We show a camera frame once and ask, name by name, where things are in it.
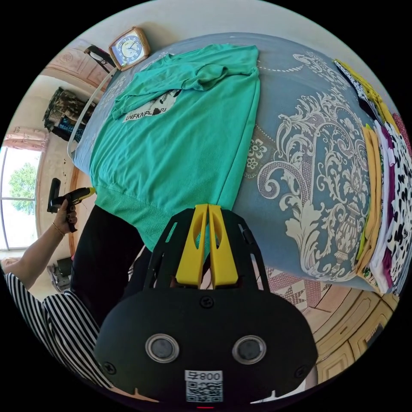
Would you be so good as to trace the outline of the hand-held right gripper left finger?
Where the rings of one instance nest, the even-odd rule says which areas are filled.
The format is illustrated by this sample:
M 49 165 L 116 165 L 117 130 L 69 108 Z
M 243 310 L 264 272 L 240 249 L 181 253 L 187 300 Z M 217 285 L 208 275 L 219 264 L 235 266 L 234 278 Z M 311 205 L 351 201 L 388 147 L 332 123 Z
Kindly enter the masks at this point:
M 207 204 L 197 205 L 194 208 L 187 239 L 176 273 L 176 281 L 180 286 L 201 285 L 207 215 Z

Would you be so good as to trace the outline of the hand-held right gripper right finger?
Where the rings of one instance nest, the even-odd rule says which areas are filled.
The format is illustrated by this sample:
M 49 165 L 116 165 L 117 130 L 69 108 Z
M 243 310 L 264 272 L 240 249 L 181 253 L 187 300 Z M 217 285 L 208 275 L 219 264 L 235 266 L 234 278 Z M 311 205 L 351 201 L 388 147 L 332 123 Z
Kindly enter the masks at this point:
M 236 285 L 238 274 L 221 207 L 209 205 L 210 270 L 213 287 Z

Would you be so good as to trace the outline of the person's left hand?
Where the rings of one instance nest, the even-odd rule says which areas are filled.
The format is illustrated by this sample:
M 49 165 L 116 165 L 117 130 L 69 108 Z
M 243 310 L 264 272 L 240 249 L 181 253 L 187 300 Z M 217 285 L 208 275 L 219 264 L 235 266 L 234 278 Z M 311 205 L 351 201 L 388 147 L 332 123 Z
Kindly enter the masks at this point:
M 61 235 L 71 233 L 70 225 L 77 223 L 76 207 L 69 205 L 67 199 L 65 199 L 58 209 L 56 217 L 53 222 L 53 226 Z

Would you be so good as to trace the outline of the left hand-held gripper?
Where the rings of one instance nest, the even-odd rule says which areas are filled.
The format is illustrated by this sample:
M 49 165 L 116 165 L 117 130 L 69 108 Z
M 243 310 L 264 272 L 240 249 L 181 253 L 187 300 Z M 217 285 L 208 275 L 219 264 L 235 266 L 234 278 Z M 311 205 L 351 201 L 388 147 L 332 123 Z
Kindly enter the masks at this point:
M 73 217 L 73 212 L 75 211 L 75 206 L 82 202 L 84 197 L 90 197 L 95 194 L 95 189 L 93 187 L 78 188 L 72 192 L 61 196 L 60 199 L 60 210 L 65 208 L 65 223 L 69 229 L 69 233 L 74 233 L 77 231 L 75 228 L 75 218 Z

